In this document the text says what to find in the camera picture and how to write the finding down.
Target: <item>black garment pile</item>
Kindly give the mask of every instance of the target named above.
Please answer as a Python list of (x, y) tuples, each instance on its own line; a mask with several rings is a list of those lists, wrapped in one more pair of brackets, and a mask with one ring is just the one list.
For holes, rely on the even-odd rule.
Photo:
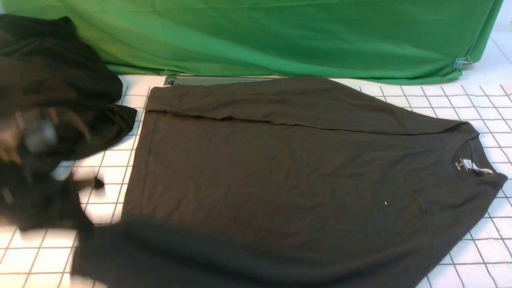
[[(55, 143), (41, 153), (25, 150), (21, 158), (15, 153), (15, 162), (8, 161), (13, 157), (3, 157), (7, 160), (0, 161), (0, 216), (23, 230), (61, 225), (90, 230), (92, 223), (81, 210), (77, 193), (86, 187), (102, 188), (101, 180), (75, 181), (70, 175), (61, 181), (50, 173), (60, 162), (102, 151), (132, 130), (137, 111), (114, 104), (122, 97), (121, 80), (78, 39), (67, 17), (44, 20), (0, 15), (0, 67), (2, 125), (8, 122), (17, 124), (16, 129), (28, 129), (26, 126), (32, 124), (38, 127), (37, 122), (25, 123), (19, 115), (25, 111), (43, 115), (65, 110), (71, 111), (67, 115), (81, 119), (88, 131), (85, 137), (83, 131), (59, 122), (55, 114), (53, 120), (59, 122), (54, 127)], [(18, 123), (5, 120), (13, 118)], [(14, 126), (2, 127), (2, 140), (16, 134), (12, 133)], [(3, 143), (14, 146), (14, 150), (23, 142), (11, 140)]]
[(415, 287), (507, 180), (478, 135), (327, 79), (153, 88), (122, 220), (79, 245), (72, 274)]

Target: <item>hang tag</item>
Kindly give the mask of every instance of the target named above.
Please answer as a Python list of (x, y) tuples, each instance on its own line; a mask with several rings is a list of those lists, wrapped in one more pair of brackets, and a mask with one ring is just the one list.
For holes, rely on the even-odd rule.
[(476, 172), (483, 172), (485, 174), (492, 174), (492, 173), (494, 173), (492, 170), (489, 170), (489, 169), (486, 169), (486, 168), (478, 168), (476, 166), (476, 164), (474, 164), (473, 161), (471, 161), (471, 160), (463, 159), (462, 162), (464, 163), (464, 166), (466, 166), (466, 168), (468, 170), (469, 169), (473, 169)]

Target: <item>green backdrop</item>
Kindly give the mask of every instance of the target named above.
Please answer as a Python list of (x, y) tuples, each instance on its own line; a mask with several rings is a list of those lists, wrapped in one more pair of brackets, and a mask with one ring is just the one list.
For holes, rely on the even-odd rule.
[(458, 78), (503, 0), (3, 0), (69, 16), (117, 73), (321, 76), (393, 84)]

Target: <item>white grid mat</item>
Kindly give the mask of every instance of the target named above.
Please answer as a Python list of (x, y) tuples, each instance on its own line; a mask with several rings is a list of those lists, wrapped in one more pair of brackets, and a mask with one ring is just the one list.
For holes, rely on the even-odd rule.
[[(469, 121), (479, 132), (493, 167), (512, 179), (512, 83), (467, 87), (391, 86), (339, 80), (388, 103), (432, 117)], [(104, 176), (106, 196), (81, 196), (94, 222), (119, 219), (126, 185), (132, 172), (134, 150), (143, 121), (143, 108), (153, 86), (162, 77), (128, 83), (124, 105), (137, 108), (133, 131), (118, 145), (87, 159), (62, 163), (57, 175), (73, 168), (77, 177)], [(70, 284), (70, 256), (75, 233), (40, 231), (20, 237), (15, 227), (0, 227), (0, 287), (99, 288), (91, 281)], [(507, 182), (487, 213), (418, 288), (512, 288), (512, 181)]]

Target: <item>white surface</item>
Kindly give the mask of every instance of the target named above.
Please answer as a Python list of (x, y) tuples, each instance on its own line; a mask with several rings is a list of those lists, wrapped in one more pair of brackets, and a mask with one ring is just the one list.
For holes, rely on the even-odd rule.
[[(164, 77), (123, 76), (122, 103), (137, 108), (133, 131), (105, 152), (76, 163), (78, 175), (100, 173), (106, 196), (83, 193), (86, 212), (97, 222), (117, 221), (131, 174), (134, 150), (142, 127), (143, 108), (151, 87)], [(464, 119), (480, 139), (495, 169), (512, 178), (512, 0), (505, 0), (481, 62), (457, 81), (444, 85), (390, 86), (361, 80), (337, 81), (391, 104), (433, 117)], [(99, 288), (87, 280), (69, 279), (75, 233), (40, 231), (21, 237), (14, 227), (0, 227), (2, 288)], [(489, 213), (418, 286), (419, 288), (512, 287), (512, 181), (493, 202)]]

